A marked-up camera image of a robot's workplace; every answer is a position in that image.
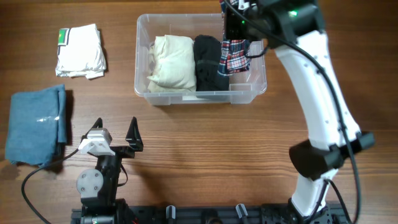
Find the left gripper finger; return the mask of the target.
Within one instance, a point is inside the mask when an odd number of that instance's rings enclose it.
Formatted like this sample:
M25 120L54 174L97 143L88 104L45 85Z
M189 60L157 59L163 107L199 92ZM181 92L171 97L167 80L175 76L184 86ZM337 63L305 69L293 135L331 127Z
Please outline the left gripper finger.
M144 150L144 143L142 142L139 133L137 118L133 117L129 125L125 140L128 142L129 147L135 152L142 152Z
M95 128L102 128L102 127L103 127L103 120L102 120L101 118L98 118L98 119L95 121L94 125L92 125L92 127L91 127L84 135L82 135L81 138L82 138L82 139L86 139L88 133L89 133L92 129L95 129Z

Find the plaid shirt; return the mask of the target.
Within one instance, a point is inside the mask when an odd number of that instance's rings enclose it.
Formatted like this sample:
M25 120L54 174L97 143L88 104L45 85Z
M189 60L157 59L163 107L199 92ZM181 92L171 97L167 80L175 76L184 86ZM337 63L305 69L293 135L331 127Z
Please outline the plaid shirt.
M228 40L225 29L223 29L218 74L231 76L235 73L248 71L251 59L246 58L246 54L249 52L250 44L249 40Z

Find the black garment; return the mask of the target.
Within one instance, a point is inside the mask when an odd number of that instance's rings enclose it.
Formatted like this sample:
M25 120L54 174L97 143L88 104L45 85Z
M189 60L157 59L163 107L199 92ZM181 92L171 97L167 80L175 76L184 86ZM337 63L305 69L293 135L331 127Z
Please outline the black garment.
M195 37L193 46L197 91L228 91L229 78L218 74L221 42L209 35Z

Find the blue towel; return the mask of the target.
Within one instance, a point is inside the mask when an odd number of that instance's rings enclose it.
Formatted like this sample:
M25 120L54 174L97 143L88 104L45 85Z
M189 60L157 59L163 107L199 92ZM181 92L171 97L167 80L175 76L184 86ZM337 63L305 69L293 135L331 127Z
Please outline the blue towel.
M42 166L67 143L65 85L11 96L5 158L12 164Z

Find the cream cloth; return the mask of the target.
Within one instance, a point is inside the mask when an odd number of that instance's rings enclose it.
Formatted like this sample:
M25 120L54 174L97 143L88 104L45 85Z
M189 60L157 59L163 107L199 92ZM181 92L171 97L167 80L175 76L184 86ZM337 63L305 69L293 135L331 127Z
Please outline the cream cloth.
M155 38L149 50L154 63L147 89L151 93L195 92L197 78L193 54L194 41L189 37L164 35Z

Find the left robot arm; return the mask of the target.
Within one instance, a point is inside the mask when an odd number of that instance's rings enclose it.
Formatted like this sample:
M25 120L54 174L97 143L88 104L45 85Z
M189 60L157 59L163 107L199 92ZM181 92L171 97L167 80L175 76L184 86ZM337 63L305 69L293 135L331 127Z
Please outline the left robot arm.
M72 223L139 223L126 201L116 198L118 187L124 185L119 182L120 173L126 171L122 160L133 159L144 148L135 117L125 140L126 146L112 146L112 137L101 118L82 136L78 151L96 157L97 162L95 168L84 170L77 178L82 207L72 211Z

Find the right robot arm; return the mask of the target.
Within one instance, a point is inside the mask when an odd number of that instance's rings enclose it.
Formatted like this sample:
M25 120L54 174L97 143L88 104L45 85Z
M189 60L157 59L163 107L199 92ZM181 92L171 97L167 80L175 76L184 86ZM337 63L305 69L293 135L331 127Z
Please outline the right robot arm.
M298 172L295 192L285 206L263 205L269 222L356 223L346 205L327 205L328 189L345 160L375 143L360 130L336 79L325 22L317 1L225 1L224 31L229 40L266 40L294 86L302 107L308 139L289 150Z

